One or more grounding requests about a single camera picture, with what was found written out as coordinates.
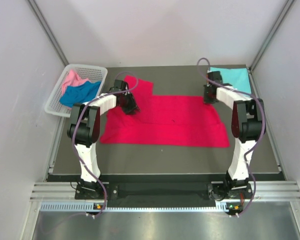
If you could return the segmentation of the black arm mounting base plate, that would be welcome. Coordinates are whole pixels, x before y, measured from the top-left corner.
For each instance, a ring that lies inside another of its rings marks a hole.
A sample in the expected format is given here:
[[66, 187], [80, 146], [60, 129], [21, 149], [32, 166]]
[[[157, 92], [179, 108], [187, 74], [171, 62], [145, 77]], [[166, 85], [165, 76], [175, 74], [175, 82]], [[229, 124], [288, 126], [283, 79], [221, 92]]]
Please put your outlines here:
[[198, 196], [203, 200], [222, 201], [252, 197], [252, 187], [227, 189], [221, 182], [110, 182], [105, 183], [108, 200], [128, 196]]

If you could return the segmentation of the red t shirt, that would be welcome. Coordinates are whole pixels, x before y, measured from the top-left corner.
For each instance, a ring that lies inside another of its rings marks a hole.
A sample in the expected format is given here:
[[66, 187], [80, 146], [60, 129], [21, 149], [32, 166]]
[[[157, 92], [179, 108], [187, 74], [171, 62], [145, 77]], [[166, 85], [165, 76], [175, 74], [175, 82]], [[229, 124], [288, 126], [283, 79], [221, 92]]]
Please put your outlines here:
[[129, 75], [124, 80], [135, 88], [132, 93], [139, 110], [132, 115], [119, 106], [109, 110], [100, 143], [229, 147], [225, 124], [203, 97], [154, 95], [152, 82]]

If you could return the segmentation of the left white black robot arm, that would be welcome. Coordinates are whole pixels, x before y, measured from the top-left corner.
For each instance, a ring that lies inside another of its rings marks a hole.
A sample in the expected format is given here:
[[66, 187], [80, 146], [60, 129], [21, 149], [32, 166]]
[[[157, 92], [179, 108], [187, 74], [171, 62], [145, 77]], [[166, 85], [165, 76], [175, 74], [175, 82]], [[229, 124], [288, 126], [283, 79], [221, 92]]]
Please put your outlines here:
[[139, 107], [132, 94], [133, 89], [129, 88], [126, 81], [116, 79], [108, 92], [88, 102], [73, 105], [67, 135], [72, 141], [81, 168], [78, 192], [85, 191], [95, 199], [103, 194], [104, 187], [99, 179], [101, 171], [96, 153], [101, 115], [116, 107], [120, 107], [126, 115], [136, 113]]

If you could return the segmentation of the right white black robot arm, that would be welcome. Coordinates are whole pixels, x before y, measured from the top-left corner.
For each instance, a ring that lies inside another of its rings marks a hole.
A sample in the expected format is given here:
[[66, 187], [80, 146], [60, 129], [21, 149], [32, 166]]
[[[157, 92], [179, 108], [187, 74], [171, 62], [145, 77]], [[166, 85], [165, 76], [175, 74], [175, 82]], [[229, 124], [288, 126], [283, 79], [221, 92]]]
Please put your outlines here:
[[252, 191], [249, 184], [250, 161], [254, 147], [266, 131], [263, 101], [224, 83], [220, 71], [206, 74], [203, 101], [207, 104], [224, 103], [232, 110], [231, 133], [235, 140], [232, 161], [223, 183], [208, 184], [211, 199], [222, 201]]

